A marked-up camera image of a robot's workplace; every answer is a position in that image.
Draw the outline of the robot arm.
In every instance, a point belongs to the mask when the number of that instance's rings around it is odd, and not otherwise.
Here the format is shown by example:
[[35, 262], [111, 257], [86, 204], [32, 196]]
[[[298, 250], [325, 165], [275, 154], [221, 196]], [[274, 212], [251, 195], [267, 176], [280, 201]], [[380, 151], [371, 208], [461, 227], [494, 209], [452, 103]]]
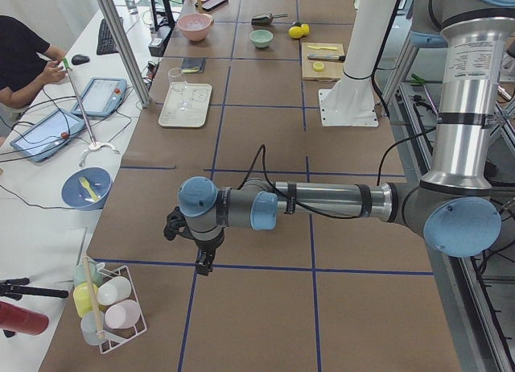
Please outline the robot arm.
[[218, 188], [192, 177], [179, 187], [164, 236], [192, 240], [196, 272], [207, 275], [228, 227], [273, 229], [280, 213], [374, 217], [410, 229], [442, 254], [487, 263], [503, 252], [497, 242], [504, 219], [513, 216], [492, 199], [484, 174], [503, 51], [513, 31], [514, 0], [414, 0], [412, 44], [447, 51], [431, 165], [420, 179], [368, 186], [246, 176], [237, 188]]

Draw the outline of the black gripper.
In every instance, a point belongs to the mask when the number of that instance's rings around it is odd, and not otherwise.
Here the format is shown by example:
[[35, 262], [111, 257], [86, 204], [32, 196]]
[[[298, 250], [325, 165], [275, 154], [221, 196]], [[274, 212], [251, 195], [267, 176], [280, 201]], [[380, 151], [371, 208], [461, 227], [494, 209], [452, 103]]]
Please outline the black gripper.
[[200, 250], [195, 263], [196, 273], [205, 276], [212, 272], [216, 249], [225, 239], [223, 227], [211, 223], [202, 225], [199, 217], [185, 217], [178, 206], [167, 215], [163, 235], [169, 241], [177, 236], [192, 240]]

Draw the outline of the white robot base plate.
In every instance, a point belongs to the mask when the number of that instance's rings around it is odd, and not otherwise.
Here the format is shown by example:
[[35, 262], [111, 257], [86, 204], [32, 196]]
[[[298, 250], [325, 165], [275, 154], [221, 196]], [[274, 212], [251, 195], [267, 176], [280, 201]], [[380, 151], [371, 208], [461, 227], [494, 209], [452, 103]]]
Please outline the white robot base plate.
[[373, 73], [400, 0], [360, 0], [341, 79], [319, 91], [323, 126], [378, 126]]

